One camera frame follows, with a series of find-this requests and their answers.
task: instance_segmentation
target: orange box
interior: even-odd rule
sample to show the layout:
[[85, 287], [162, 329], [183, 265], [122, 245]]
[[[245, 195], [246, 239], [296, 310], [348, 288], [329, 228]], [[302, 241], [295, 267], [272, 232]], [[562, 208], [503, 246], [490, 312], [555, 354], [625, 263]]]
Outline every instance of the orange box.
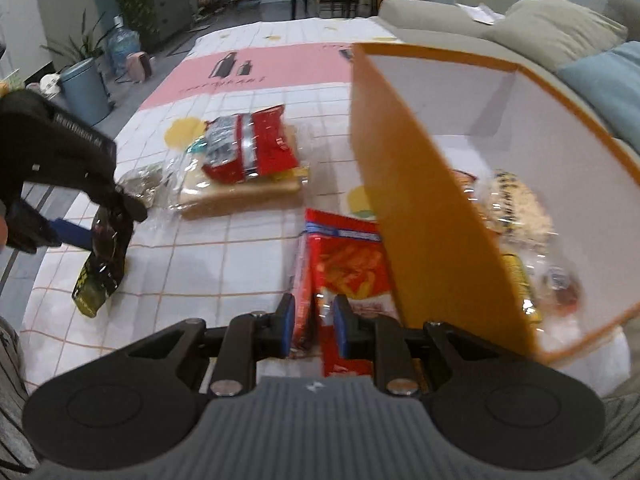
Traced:
[[[353, 52], [351, 144], [406, 326], [448, 322], [552, 362], [638, 313], [640, 171], [594, 119], [512, 62], [406, 44]], [[580, 338], [534, 336], [452, 168], [512, 171], [544, 198], [584, 287]]]

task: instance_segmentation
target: trash can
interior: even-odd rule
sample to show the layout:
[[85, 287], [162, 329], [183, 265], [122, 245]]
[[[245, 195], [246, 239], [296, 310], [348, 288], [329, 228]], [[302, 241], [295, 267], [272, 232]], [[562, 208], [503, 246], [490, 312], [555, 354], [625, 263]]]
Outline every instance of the trash can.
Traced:
[[60, 87], [69, 109], [85, 123], [93, 126], [109, 115], [109, 97], [94, 58], [63, 70]]

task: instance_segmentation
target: paper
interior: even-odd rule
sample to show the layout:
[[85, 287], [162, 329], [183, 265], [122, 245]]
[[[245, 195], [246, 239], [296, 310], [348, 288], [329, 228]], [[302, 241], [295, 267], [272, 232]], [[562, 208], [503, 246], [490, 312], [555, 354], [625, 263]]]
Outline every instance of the paper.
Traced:
[[464, 10], [475, 22], [484, 23], [485, 25], [493, 25], [495, 22], [504, 18], [504, 14], [493, 12], [485, 4], [480, 4], [477, 7], [470, 7], [462, 4], [456, 5], [460, 7], [460, 9]]

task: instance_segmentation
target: gray cabinet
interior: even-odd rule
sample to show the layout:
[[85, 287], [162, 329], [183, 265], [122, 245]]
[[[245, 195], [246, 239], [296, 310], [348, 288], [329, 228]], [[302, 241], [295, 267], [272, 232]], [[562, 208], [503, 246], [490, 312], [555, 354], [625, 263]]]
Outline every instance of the gray cabinet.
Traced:
[[163, 43], [176, 32], [191, 27], [191, 6], [189, 0], [153, 0], [156, 16], [156, 33], [142, 38], [149, 50]]

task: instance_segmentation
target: red snack bag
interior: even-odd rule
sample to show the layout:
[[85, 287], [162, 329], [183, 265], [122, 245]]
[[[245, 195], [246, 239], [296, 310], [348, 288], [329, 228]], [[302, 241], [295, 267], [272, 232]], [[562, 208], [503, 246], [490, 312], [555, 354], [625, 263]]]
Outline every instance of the red snack bag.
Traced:
[[298, 160], [284, 136], [284, 105], [218, 117], [205, 132], [202, 171], [222, 184], [292, 170]]
[[296, 317], [291, 338], [292, 356], [303, 356], [312, 338], [311, 266], [306, 233], [298, 239], [298, 252], [290, 276], [289, 291], [296, 300]]
[[345, 294], [356, 314], [398, 319], [378, 229], [372, 222], [314, 209], [307, 209], [305, 218], [324, 375], [371, 375], [371, 362], [338, 355], [331, 305], [337, 294]]

